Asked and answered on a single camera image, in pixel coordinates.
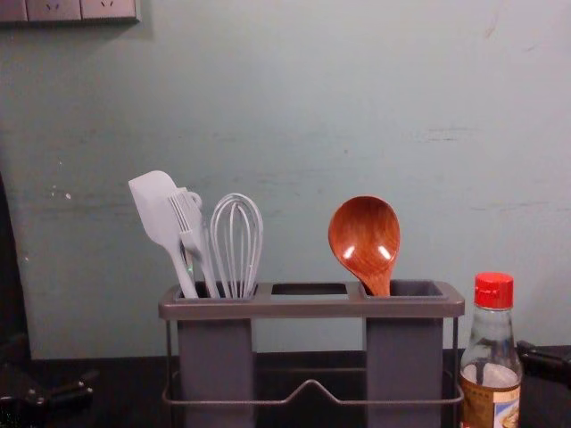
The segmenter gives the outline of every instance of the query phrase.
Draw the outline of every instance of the red bottle cap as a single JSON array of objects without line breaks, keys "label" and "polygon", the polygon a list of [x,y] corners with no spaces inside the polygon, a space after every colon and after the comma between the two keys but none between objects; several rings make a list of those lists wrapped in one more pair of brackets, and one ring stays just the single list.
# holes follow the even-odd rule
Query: red bottle cap
[{"label": "red bottle cap", "polygon": [[514,278],[499,272],[483,272],[476,275],[474,303],[481,308],[512,308],[514,306]]}]

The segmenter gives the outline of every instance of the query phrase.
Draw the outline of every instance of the light blue wall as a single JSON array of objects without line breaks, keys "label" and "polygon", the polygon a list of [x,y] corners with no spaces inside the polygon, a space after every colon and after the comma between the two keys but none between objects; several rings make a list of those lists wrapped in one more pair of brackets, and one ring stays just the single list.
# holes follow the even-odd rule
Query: light blue wall
[{"label": "light blue wall", "polygon": [[[0,31],[0,168],[34,357],[163,353],[175,275],[127,187],[151,169],[208,213],[250,194],[262,280],[351,278],[328,220],[380,195],[401,220],[395,276],[470,301],[474,273],[508,271],[517,336],[569,343],[569,76],[563,0],[163,0],[134,27]],[[360,346],[354,323],[264,328],[265,350]]]}]

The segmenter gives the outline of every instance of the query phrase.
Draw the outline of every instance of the whisk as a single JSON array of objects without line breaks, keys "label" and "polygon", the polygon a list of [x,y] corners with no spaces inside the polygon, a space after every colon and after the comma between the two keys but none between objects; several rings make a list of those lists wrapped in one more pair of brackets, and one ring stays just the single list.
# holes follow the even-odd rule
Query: whisk
[{"label": "whisk", "polygon": [[252,296],[262,239],[260,210],[250,198],[231,193],[218,202],[211,218],[211,242],[226,297]]}]

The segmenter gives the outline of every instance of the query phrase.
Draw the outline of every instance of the glass bottle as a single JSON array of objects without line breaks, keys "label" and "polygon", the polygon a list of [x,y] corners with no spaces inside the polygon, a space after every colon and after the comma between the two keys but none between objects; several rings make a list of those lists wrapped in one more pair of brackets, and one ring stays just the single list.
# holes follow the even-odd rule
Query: glass bottle
[{"label": "glass bottle", "polygon": [[517,428],[523,369],[511,323],[514,280],[483,272],[476,276],[470,343],[460,361],[462,428]]}]

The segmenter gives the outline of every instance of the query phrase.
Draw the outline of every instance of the wooden spoon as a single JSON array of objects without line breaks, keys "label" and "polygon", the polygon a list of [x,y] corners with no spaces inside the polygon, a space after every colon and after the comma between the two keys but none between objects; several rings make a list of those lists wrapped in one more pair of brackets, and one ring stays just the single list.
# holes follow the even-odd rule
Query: wooden spoon
[{"label": "wooden spoon", "polygon": [[374,196],[345,202],[329,223],[329,245],[343,266],[376,296],[390,295],[401,230],[391,206]]}]

